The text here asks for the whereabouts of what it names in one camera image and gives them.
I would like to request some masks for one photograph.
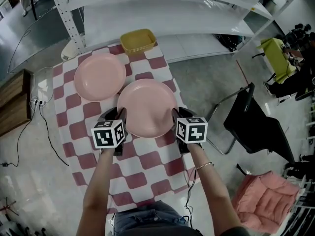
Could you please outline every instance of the yellow container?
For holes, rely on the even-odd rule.
[[[127,55],[136,55],[152,49],[157,39],[149,29],[138,29],[122,35],[120,42]]]

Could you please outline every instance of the table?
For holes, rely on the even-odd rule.
[[[149,51],[131,57],[124,53],[120,44],[114,44],[55,66],[53,87],[59,133],[73,178],[83,193],[99,157],[99,150],[95,149],[91,135],[93,122],[102,113],[116,106],[119,97],[118,93],[101,102],[90,102],[76,93],[73,79],[77,67],[87,57],[98,53],[114,54],[125,65],[126,81],[123,87],[135,80],[155,79],[169,86],[178,106],[185,107],[178,85],[158,44]],[[123,156],[114,157],[112,167],[108,214],[136,208],[178,193],[188,188],[188,182],[193,180],[194,175],[191,155],[180,155],[172,131],[155,139],[129,134]]]
[[[296,70],[296,67],[291,65],[288,57],[283,53],[282,47],[284,43],[277,38],[270,38],[261,41],[258,49],[263,49],[264,54],[269,60],[276,76],[275,82],[282,83],[291,73]]]

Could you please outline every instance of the wooden board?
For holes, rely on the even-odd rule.
[[[31,74],[27,70],[14,75],[0,88],[0,110],[10,101],[14,101],[20,96],[27,94],[31,90]]]
[[[31,120],[29,95],[23,94],[0,110],[0,136]]]

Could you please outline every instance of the white floor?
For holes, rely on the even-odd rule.
[[[271,73],[261,57],[252,59],[257,53],[254,45],[240,52],[236,57],[230,55],[213,56],[202,59],[188,60],[170,65],[171,72],[182,91],[185,103],[200,115],[206,115],[213,104],[225,96],[246,85],[246,79],[254,82],[256,101],[264,112],[275,117],[281,123],[297,160],[299,154],[308,154],[308,142],[305,140],[309,120],[310,100],[295,101],[288,99],[279,106],[278,100],[269,96],[262,82]],[[236,59],[243,69],[243,76]],[[48,97],[52,93],[52,74],[50,69],[41,71],[36,84],[44,89],[41,93]],[[209,137],[226,147],[231,135],[224,130],[223,122],[233,104],[233,100],[223,104],[218,113],[209,122]],[[57,129],[53,99],[43,109],[47,118],[52,144],[61,158],[65,159],[63,147]],[[17,138],[23,129],[21,126],[0,138],[0,162],[17,163]],[[279,155],[266,151],[247,154],[244,148],[236,143],[227,156],[220,155],[209,144],[204,149],[215,168],[221,175],[228,190],[233,196],[244,179],[235,168],[239,163],[253,174],[262,174],[268,170],[281,173],[285,160]],[[38,110],[31,124],[24,131],[19,143],[19,166],[0,167],[0,197],[8,196],[16,200],[15,210],[19,217],[14,220],[28,225],[34,230],[45,227],[52,235],[73,236],[76,233],[82,211],[82,194],[77,188],[69,168],[64,165],[49,146],[45,122]],[[167,197],[164,201],[172,205],[180,214],[188,215],[184,209],[187,191]],[[207,207],[201,184],[196,184],[192,191],[189,204],[193,206],[192,223],[203,235],[213,235],[212,220]]]

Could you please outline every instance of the bracelet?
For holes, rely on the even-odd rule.
[[[199,166],[198,168],[196,168],[196,170],[198,171],[198,170],[200,170],[202,167],[207,166],[207,165],[209,165],[209,164],[213,165],[213,163],[212,163],[212,162],[205,163],[205,164],[203,164],[203,165]]]

